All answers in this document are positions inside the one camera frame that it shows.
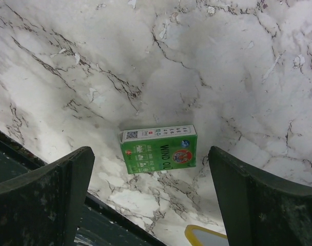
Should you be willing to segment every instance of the qr code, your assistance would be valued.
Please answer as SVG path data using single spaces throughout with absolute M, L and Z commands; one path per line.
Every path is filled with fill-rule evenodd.
M 126 133 L 126 139 L 130 139 L 130 138 L 138 138 L 138 131 L 127 132 Z

